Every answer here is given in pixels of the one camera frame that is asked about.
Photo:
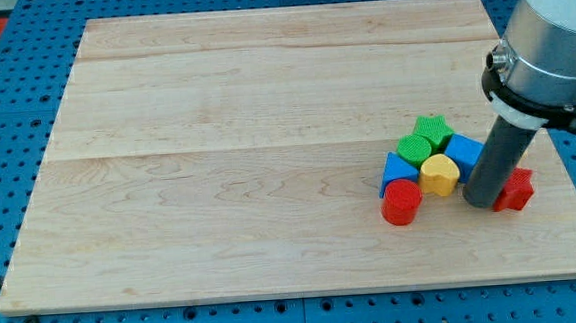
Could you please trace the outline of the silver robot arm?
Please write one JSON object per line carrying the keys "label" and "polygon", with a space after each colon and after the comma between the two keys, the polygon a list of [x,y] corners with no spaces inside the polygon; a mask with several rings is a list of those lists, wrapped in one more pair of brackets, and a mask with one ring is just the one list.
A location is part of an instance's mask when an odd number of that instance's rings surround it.
{"label": "silver robot arm", "polygon": [[494,112],[576,134],[576,0],[518,0],[504,32],[481,80]]}

